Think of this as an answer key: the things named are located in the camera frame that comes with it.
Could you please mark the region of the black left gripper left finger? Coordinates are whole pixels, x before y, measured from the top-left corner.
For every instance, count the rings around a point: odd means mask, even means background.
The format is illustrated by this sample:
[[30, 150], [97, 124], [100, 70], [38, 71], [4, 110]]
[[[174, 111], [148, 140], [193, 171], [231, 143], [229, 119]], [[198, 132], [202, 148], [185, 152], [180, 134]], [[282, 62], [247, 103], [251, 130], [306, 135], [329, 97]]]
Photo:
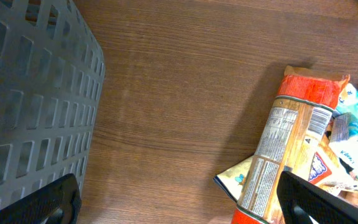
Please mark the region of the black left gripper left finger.
[[0, 224], [76, 224], [81, 204], [76, 177], [69, 173], [0, 210]]

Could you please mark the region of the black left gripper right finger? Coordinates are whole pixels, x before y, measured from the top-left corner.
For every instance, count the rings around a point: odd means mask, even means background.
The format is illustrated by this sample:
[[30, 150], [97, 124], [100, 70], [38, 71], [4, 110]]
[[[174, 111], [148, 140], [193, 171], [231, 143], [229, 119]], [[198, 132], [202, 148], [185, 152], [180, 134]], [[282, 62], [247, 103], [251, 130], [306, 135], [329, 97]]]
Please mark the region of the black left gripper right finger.
[[358, 224], [357, 207], [289, 171], [280, 175], [277, 196], [286, 224]]

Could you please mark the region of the yellow wet wipes packet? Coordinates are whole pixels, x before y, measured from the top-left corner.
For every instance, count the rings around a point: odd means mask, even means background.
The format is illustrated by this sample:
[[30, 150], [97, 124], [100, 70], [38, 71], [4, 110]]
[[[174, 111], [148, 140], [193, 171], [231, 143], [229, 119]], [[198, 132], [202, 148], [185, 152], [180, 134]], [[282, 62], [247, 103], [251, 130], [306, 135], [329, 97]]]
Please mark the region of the yellow wet wipes packet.
[[[308, 181], [358, 207], [358, 177], [353, 168], [338, 159], [329, 148], [330, 134], [326, 132], [319, 144]], [[251, 162], [249, 157], [214, 177], [215, 183], [235, 202], [240, 197]]]

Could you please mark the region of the blue white tissue packet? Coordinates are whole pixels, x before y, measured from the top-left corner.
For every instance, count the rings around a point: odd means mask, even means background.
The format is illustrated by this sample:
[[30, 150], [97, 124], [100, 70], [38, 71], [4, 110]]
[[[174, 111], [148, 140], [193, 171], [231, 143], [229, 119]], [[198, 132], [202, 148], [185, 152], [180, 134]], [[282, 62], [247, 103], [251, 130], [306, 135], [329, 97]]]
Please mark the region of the blue white tissue packet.
[[333, 114], [329, 147], [358, 177], [358, 90], [348, 83]]

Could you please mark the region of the orange spaghetti packet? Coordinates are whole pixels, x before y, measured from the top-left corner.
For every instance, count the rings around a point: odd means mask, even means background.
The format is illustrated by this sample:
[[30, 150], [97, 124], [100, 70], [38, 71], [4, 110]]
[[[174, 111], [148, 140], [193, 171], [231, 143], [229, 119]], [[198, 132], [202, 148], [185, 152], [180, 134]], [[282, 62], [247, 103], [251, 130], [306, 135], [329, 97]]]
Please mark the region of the orange spaghetti packet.
[[283, 171], [307, 179], [314, 154], [350, 75], [287, 66], [253, 156], [233, 223], [283, 223]]

